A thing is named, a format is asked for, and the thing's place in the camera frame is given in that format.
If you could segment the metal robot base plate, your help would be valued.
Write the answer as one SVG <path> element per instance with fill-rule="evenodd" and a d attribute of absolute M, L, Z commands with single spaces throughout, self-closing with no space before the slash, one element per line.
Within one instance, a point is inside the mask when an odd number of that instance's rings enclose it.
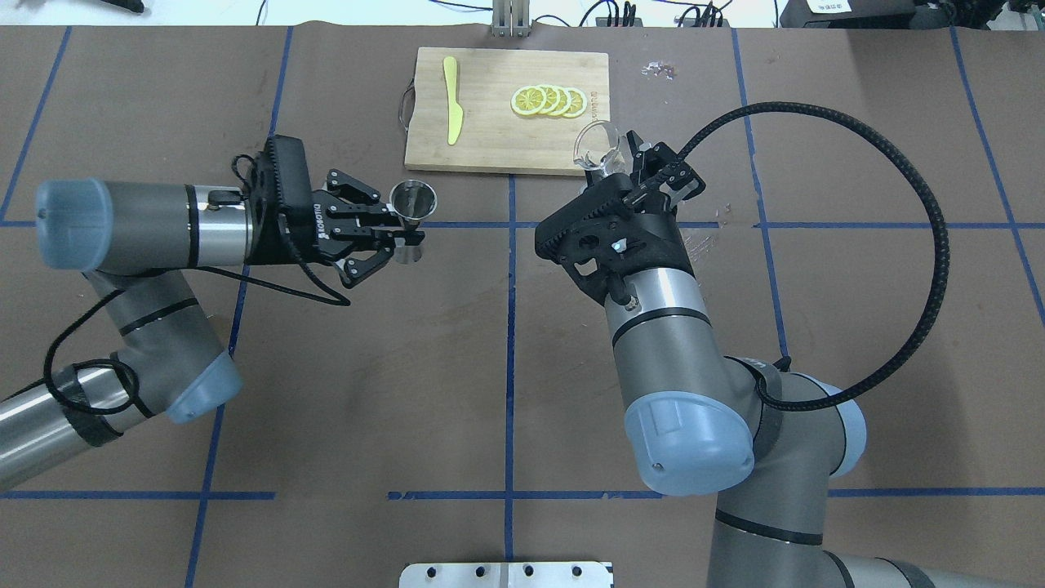
<path fill-rule="evenodd" d="M 399 587 L 616 587 L 611 563 L 598 561 L 410 564 Z"/>

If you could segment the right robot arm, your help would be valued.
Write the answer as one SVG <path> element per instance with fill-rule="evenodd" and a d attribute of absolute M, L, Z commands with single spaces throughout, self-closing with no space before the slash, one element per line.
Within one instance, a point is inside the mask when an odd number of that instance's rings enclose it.
<path fill-rule="evenodd" d="M 671 149 L 594 122 L 575 142 L 585 190 L 535 232 L 538 257 L 563 267 L 604 309 L 625 432 L 650 490 L 717 497 L 709 587 L 999 587 L 900 559 L 825 550 L 829 481 L 852 471 L 865 417 L 841 390 L 788 361 L 724 356 L 676 222 L 703 182 L 689 167 L 637 205 L 638 181 Z"/>

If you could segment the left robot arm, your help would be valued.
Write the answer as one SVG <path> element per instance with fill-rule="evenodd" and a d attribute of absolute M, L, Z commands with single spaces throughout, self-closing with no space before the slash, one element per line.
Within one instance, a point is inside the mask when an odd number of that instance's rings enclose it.
<path fill-rule="evenodd" d="M 432 186 L 407 180 L 388 198 L 339 170 L 314 189 L 302 141 L 270 136 L 231 164 L 238 186 L 98 178 L 42 183 L 38 249 L 76 271 L 98 301 L 53 340 L 40 380 L 2 402 L 2 490 L 120 439 L 155 416 L 189 423 L 242 389 L 186 271 L 333 306 L 391 260 L 414 263 L 436 211 Z"/>

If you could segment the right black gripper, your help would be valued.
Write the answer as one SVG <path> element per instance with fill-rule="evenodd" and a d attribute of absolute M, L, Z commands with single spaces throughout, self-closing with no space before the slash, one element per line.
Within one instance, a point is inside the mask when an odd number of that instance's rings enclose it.
<path fill-rule="evenodd" d="M 650 144 L 636 131 L 627 131 L 625 140 L 632 154 L 629 177 L 620 155 L 585 157 L 586 189 L 535 229 L 535 254 L 560 265 L 599 305 L 607 299 L 623 305 L 624 279 L 641 271 L 694 274 L 677 207 L 709 187 L 664 142 Z"/>

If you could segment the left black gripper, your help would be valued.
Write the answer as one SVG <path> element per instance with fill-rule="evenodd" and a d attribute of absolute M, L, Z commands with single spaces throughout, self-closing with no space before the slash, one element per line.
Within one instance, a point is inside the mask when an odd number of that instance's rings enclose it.
<path fill-rule="evenodd" d="M 318 250 L 314 186 L 302 139 L 273 135 L 255 155 L 233 157 L 242 184 L 251 237 L 248 265 L 330 265 Z M 332 226 L 399 227 L 380 191 L 341 170 L 330 170 L 323 187 L 323 216 Z M 354 289 L 388 263 L 413 265 L 423 256 L 425 232 L 378 232 L 370 244 L 335 263 L 339 280 Z"/>

